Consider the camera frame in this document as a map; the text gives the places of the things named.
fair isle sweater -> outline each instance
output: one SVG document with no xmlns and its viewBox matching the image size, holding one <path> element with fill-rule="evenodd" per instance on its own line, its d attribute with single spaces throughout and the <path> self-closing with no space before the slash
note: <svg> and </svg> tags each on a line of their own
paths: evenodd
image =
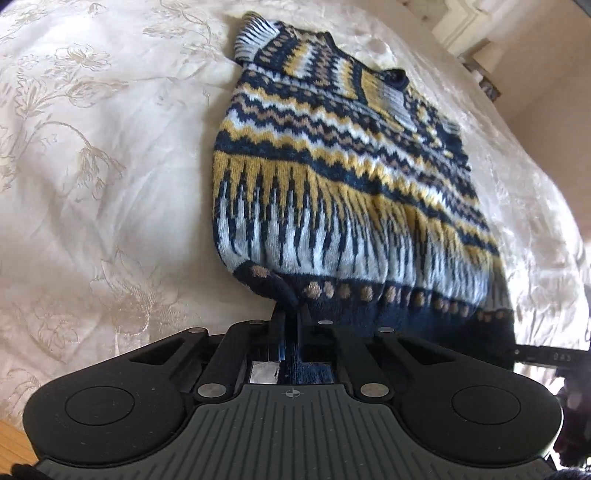
<svg viewBox="0 0 591 480">
<path fill-rule="evenodd" d="M 459 126 L 403 70 L 256 13 L 213 156 L 213 233 L 234 276 L 285 308 L 467 351 L 514 343 L 497 242 Z"/>
</svg>

sweater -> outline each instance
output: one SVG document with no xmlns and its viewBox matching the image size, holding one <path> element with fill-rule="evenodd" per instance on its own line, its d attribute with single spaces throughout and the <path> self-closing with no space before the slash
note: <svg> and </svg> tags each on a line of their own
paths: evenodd
<svg viewBox="0 0 591 480">
<path fill-rule="evenodd" d="M 405 71 L 368 68 L 328 32 L 249 12 L 235 60 L 213 154 L 213 236 L 234 276 L 361 336 L 390 326 L 510 348 L 503 265 L 458 124 Z"/>
</svg>

white bedspread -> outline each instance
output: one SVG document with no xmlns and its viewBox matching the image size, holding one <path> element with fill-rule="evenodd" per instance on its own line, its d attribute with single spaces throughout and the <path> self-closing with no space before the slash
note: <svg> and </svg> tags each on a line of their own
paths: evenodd
<svg viewBox="0 0 591 480">
<path fill-rule="evenodd" d="M 330 0 L 15 0 L 0 15 L 0 416 L 19 423 L 40 384 L 178 330 L 269 318 L 219 261 L 210 221 L 247 10 L 407 69 L 463 127 L 518 341 L 586 347 L 588 271 L 562 195 L 408 11 L 361 3 L 370 14 Z"/>
</svg>

embroidered flower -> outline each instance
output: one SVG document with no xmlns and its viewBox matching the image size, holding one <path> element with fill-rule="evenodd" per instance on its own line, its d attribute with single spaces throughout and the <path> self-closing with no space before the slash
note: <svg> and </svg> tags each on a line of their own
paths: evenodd
<svg viewBox="0 0 591 480">
<path fill-rule="evenodd" d="M 108 69 L 111 64 L 107 61 L 108 53 L 96 52 L 90 45 L 74 43 L 69 47 L 56 50 L 56 66 L 72 68 L 84 67 L 93 72 Z"/>
</svg>

metal rivet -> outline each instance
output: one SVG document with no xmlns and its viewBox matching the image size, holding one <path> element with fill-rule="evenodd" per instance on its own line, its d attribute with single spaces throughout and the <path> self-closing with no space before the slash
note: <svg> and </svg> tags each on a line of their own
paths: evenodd
<svg viewBox="0 0 591 480">
<path fill-rule="evenodd" d="M 226 387 L 219 383 L 206 383 L 197 389 L 197 393 L 205 398 L 218 398 L 226 393 Z"/>
<path fill-rule="evenodd" d="M 361 393 L 366 397 L 379 398 L 388 395 L 390 389 L 381 383 L 366 383 L 361 387 Z"/>
</svg>

